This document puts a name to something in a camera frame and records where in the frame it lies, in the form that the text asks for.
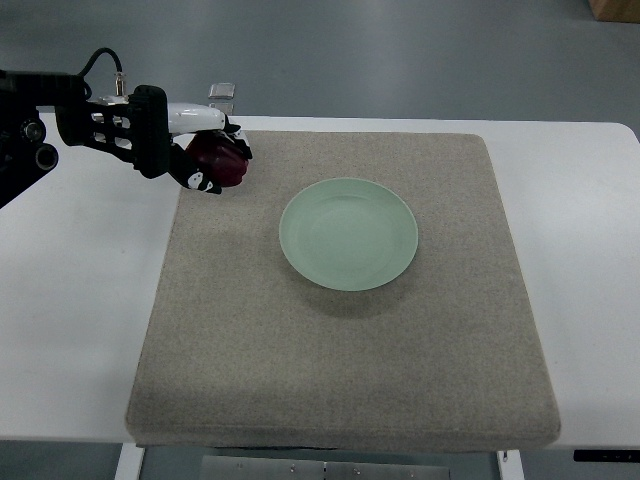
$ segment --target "gray floor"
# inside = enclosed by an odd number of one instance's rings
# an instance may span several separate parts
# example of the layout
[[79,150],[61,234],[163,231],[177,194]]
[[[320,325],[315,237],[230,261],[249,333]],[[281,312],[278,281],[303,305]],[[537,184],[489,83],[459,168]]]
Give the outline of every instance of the gray floor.
[[[205,104],[211,83],[234,82],[238,115],[606,121],[640,137],[640,25],[596,22],[587,0],[3,0],[0,32],[0,68],[75,73],[110,46],[130,89]],[[97,95],[112,93],[112,74],[99,60]],[[22,452],[71,471],[113,452],[93,447]],[[15,448],[0,443],[1,468]],[[12,468],[0,477],[41,478],[35,463]]]

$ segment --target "plate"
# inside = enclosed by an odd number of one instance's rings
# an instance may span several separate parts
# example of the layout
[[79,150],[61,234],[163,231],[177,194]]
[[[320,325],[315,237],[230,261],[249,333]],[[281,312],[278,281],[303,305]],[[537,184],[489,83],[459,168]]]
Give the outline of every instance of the plate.
[[418,248],[418,225],[388,188],[333,178],[289,202],[280,219],[280,245],[293,268],[312,282],[335,290],[369,290],[409,266]]

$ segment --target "metal connector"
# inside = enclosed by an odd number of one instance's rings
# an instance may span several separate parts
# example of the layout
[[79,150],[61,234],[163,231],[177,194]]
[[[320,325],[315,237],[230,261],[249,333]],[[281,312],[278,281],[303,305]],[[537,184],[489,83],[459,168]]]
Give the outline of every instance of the metal connector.
[[124,97],[127,94],[126,75],[122,72],[116,72],[116,96]]

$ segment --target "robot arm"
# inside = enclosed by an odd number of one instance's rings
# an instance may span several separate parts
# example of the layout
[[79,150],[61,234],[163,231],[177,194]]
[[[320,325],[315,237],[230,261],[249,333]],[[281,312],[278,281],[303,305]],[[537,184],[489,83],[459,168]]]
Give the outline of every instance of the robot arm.
[[[116,61],[116,96],[90,102],[91,89],[84,75],[102,53]],[[213,131],[239,149],[246,160],[252,158],[240,127],[222,112],[199,105],[167,104],[164,91],[153,86],[138,86],[126,96],[121,70],[109,49],[96,51],[78,75],[0,70],[0,208],[57,165],[55,147],[44,142],[46,130],[37,106],[55,108],[65,144],[112,154],[147,178],[169,172],[186,188],[222,191],[173,143],[175,135]]]

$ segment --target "gray felt mat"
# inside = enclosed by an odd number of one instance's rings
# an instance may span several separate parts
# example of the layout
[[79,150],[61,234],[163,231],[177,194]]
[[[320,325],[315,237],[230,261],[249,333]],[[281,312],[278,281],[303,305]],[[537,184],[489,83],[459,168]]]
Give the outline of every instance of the gray felt mat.
[[[560,430],[480,137],[250,132],[245,182],[181,193],[127,415],[139,444],[460,452]],[[338,292],[285,259],[304,187],[379,182],[415,214],[396,280]]]

